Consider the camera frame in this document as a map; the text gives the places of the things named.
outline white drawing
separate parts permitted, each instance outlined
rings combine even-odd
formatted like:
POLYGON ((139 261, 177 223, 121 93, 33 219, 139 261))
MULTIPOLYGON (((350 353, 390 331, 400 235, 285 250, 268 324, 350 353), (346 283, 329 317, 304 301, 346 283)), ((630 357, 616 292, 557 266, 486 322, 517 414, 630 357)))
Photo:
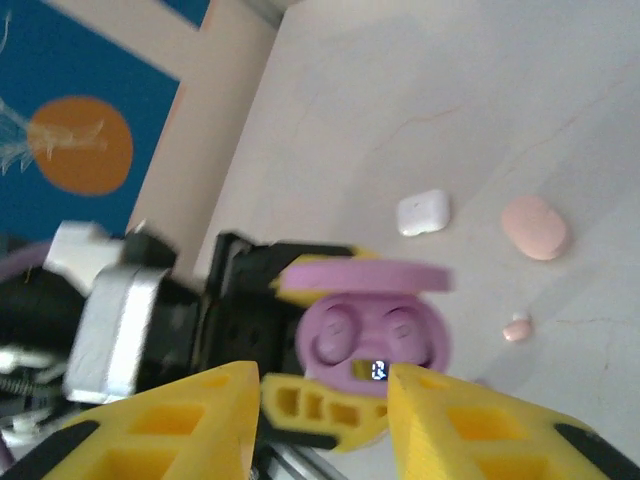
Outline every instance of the white drawing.
MULTIPOLYGON (((7 45, 11 10, 4 18, 4 35, 0 41, 0 53, 7 45)), ((67 128, 58 125, 30 122, 10 108, 0 97, 0 171, 6 175, 9 167, 20 162, 20 171, 31 165, 34 157, 46 152, 51 161, 55 149, 107 148, 107 142, 98 138, 104 120, 88 127, 67 128)))
POLYGON ((9 22, 11 22, 11 10, 9 10, 4 16, 4 35, 2 36, 2 40, 0 40, 0 53, 2 53, 4 47, 7 46, 7 38, 9 38, 9 22))

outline pink earbuds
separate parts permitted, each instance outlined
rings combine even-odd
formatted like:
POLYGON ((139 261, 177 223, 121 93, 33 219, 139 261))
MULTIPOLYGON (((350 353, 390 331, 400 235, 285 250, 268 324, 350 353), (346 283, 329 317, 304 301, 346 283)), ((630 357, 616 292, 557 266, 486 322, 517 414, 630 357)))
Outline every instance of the pink earbuds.
POLYGON ((328 365, 337 365, 353 352, 356 341, 355 321, 340 307, 324 312, 322 327, 317 339, 317 355, 328 365))
POLYGON ((415 317, 415 313, 402 308, 385 315, 391 360, 394 363, 424 365, 429 361, 430 348, 415 317))

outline cable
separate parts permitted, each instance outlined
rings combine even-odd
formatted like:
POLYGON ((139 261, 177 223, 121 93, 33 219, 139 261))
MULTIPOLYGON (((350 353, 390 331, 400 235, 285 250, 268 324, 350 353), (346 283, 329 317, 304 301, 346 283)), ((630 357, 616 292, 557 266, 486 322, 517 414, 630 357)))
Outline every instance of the cable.
POLYGON ((0 260, 0 282, 21 275, 30 268, 44 264, 51 242, 37 242, 16 250, 0 260))

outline yellow 3d-printed part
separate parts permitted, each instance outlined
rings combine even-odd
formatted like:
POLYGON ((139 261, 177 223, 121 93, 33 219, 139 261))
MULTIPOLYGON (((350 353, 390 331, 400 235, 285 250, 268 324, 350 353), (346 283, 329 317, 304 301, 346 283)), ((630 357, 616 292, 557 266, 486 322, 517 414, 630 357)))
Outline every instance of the yellow 3d-printed part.
POLYGON ((554 424, 582 422, 480 385, 392 365, 389 426, 401 480, 606 480, 554 424))
POLYGON ((336 452, 362 447, 388 426, 385 399, 338 392, 297 375, 265 375, 262 405, 277 428, 335 436, 336 452))
MULTIPOLYGON (((363 259, 371 259, 378 258, 378 255, 365 250, 360 247, 352 247, 351 251, 353 253, 354 260, 363 260, 363 259)), ((305 254, 300 255, 296 258, 290 265, 299 265, 301 263, 310 263, 310 262, 318 262, 321 260, 328 260, 331 258, 329 255, 311 255, 305 254)), ((303 308, 309 308, 315 302, 320 300, 321 298, 326 297, 330 292, 324 292, 321 290, 281 290, 280 289, 280 277, 278 276, 275 280, 271 282, 271 288, 276 289, 276 297, 285 302, 293 303, 295 305, 299 305, 303 308)))
POLYGON ((230 363, 75 417, 100 427, 46 480, 246 480, 258 366, 230 363))

